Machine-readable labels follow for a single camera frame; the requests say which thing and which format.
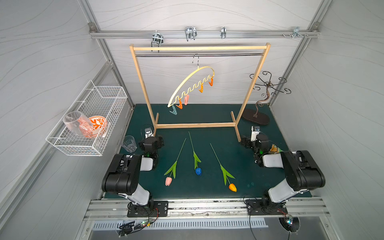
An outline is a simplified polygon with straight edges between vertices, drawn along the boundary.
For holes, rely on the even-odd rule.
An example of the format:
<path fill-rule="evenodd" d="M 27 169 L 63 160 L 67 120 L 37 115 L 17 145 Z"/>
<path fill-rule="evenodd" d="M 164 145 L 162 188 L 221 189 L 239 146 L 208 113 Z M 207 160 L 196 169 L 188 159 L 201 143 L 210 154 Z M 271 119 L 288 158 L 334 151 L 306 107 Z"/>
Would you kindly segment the teal clothespin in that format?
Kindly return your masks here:
<path fill-rule="evenodd" d="M 176 110 L 174 105 L 172 105 L 172 110 L 170 111 L 170 113 L 175 115 L 175 116 L 178 114 L 178 112 L 177 112 L 177 110 Z"/>

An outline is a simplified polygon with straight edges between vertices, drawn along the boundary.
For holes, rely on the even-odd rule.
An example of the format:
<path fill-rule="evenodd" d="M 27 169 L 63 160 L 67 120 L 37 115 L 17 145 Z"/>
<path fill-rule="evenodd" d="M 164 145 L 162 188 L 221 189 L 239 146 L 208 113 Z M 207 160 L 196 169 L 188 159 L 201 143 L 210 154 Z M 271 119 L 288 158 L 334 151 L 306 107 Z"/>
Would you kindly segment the pink artificial tulip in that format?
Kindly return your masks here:
<path fill-rule="evenodd" d="M 175 160 L 175 162 L 171 165 L 171 167 L 164 173 L 164 176 L 166 176 L 166 179 L 165 179 L 165 186 L 166 187 L 169 187 L 173 181 L 173 179 L 176 178 L 176 172 L 177 172 L 177 164 L 178 164 L 178 160 L 180 158 L 180 155 L 183 151 L 183 148 L 184 148 L 184 145 L 185 145 L 185 142 L 186 142 L 186 139 L 184 139 L 183 143 L 182 143 L 182 146 L 180 148 L 180 151 L 178 153 L 178 156 Z"/>

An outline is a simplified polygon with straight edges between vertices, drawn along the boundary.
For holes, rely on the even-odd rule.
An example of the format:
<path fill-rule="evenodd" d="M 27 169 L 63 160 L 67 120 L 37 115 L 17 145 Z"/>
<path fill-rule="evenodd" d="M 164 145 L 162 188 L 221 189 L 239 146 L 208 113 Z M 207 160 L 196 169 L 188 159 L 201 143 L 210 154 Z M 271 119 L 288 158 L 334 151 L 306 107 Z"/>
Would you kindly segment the orange artificial tulip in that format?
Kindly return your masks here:
<path fill-rule="evenodd" d="M 235 180 L 236 178 L 228 171 L 224 168 L 224 166 L 222 165 L 214 147 L 212 144 L 210 144 L 212 150 L 213 150 L 213 153 L 215 155 L 215 158 L 216 160 L 218 161 L 219 163 L 219 166 L 220 166 L 220 170 L 222 172 L 222 176 L 223 176 L 223 182 L 224 182 L 224 185 L 228 187 L 228 189 L 231 191 L 231 192 L 234 192 L 236 193 L 238 190 L 237 190 L 237 187 L 234 183 L 231 182 L 231 180 Z"/>

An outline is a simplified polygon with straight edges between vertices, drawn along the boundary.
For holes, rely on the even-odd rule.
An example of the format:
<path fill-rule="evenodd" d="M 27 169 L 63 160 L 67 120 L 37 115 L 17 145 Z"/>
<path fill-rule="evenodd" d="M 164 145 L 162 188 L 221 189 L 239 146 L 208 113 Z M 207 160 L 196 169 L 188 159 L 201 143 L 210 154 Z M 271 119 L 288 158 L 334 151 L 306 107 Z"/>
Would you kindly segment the blue artificial tulip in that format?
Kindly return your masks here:
<path fill-rule="evenodd" d="M 192 150 L 193 150 L 195 173 L 196 173 L 196 175 L 201 176 L 202 175 L 202 169 L 198 165 L 201 162 L 201 160 L 199 159 L 198 155 L 195 152 L 195 148 L 194 148 L 193 141 L 192 141 L 192 136 L 190 133 L 189 133 L 189 137 L 190 137 L 190 142 L 191 142 L 191 146 L 192 146 Z"/>

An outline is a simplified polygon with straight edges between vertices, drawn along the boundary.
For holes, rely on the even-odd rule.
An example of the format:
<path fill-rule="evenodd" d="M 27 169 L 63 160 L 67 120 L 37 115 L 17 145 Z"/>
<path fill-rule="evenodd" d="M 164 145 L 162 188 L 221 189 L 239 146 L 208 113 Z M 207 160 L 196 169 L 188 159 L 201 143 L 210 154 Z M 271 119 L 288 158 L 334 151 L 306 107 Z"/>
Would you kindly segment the pink clothespin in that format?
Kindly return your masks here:
<path fill-rule="evenodd" d="M 188 102 L 189 102 L 189 95 L 185 95 L 185 97 L 184 97 L 184 105 L 186 106 L 187 104 L 188 104 Z"/>

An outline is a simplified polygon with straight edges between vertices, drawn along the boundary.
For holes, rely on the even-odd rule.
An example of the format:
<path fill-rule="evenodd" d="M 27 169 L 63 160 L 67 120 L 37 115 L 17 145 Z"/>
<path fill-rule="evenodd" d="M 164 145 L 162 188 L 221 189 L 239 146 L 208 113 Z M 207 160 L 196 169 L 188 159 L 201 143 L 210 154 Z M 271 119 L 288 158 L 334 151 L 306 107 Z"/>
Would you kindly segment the yellow clip hanger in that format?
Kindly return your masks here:
<path fill-rule="evenodd" d="M 201 84 L 205 85 L 211 80 L 211 77 L 215 78 L 216 73 L 213 67 L 200 66 L 200 57 L 198 54 L 193 55 L 193 63 L 196 63 L 197 67 L 189 73 L 173 91 L 167 103 L 168 108 L 171 108 L 172 105 L 176 106 L 179 99 L 181 99 L 184 104 L 185 95 L 189 95 L 195 90 L 199 91 Z"/>

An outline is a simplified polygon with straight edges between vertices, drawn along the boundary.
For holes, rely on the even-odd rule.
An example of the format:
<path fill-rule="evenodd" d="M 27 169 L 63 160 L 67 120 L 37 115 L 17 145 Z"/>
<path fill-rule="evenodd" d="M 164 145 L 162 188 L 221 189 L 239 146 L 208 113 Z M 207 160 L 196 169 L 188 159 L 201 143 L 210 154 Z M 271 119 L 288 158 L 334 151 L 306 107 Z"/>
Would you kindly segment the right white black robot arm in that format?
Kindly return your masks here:
<path fill-rule="evenodd" d="M 241 137 L 241 144 L 253 151 L 255 163 L 259 167 L 284 170 L 285 178 L 266 191 L 262 197 L 262 206 L 274 207 L 298 194 L 326 185 L 326 178 L 309 151 L 280 151 L 262 133 L 253 133 L 250 138 Z"/>

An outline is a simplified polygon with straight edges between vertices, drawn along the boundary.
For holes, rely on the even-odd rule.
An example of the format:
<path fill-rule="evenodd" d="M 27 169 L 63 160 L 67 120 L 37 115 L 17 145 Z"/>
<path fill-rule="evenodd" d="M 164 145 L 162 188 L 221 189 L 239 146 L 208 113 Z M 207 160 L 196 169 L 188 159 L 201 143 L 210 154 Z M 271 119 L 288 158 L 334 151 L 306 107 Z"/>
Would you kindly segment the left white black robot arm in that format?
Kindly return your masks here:
<path fill-rule="evenodd" d="M 139 184 L 141 172 L 156 169 L 159 163 L 158 150 L 164 146 L 163 137 L 148 137 L 139 142 L 144 151 L 142 155 L 114 155 L 111 164 L 102 180 L 102 190 L 113 193 L 135 206 L 154 208 L 152 194 Z"/>

